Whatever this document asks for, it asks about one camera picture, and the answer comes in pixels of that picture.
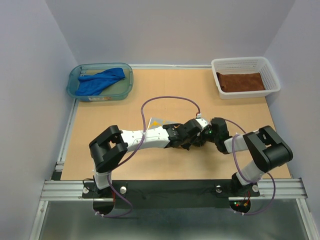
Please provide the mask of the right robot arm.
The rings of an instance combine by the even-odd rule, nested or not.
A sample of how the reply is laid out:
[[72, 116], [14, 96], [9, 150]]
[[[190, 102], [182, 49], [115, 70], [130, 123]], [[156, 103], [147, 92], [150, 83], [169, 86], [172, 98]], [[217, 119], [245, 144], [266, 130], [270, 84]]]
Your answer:
[[[248, 185], [257, 183], [263, 175], [293, 159], [291, 148], [269, 125], [231, 136], [227, 120], [215, 117], [200, 136], [202, 142], [214, 143], [219, 152], [232, 154], [237, 172], [231, 177], [230, 189], [235, 195], [242, 195]], [[236, 156], [236, 152], [242, 151], [249, 151], [252, 158], [244, 168], [240, 168]]]

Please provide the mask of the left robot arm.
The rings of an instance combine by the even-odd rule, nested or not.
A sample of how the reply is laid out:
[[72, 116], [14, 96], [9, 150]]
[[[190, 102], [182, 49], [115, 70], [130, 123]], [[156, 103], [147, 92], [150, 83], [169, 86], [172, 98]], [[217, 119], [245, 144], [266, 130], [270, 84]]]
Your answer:
[[115, 170], [126, 153], [150, 148], [183, 148], [188, 150], [209, 122], [193, 118], [184, 124], [165, 124], [146, 131], [120, 130], [112, 125], [89, 144], [94, 162], [94, 191], [100, 197], [111, 193], [111, 172]]

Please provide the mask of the brown towel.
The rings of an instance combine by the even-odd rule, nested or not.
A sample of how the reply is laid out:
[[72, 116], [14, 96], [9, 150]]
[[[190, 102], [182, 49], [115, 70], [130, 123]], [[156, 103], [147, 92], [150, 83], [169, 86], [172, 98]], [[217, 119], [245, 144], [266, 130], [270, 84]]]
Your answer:
[[216, 73], [220, 88], [225, 93], [264, 91], [260, 73], [221, 74]]

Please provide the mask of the yellow white towel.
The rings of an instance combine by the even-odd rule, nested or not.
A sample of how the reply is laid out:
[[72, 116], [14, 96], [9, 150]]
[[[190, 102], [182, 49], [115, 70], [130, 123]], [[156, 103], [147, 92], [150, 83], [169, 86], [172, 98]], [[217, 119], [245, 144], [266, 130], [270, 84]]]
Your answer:
[[165, 119], [161, 119], [161, 118], [157, 118], [157, 117], [151, 117], [149, 122], [148, 122], [148, 126], [147, 129], [155, 129], [158, 127], [161, 127], [163, 125], [170, 125], [170, 124], [174, 124], [174, 121], [169, 121], [169, 120], [165, 120]]

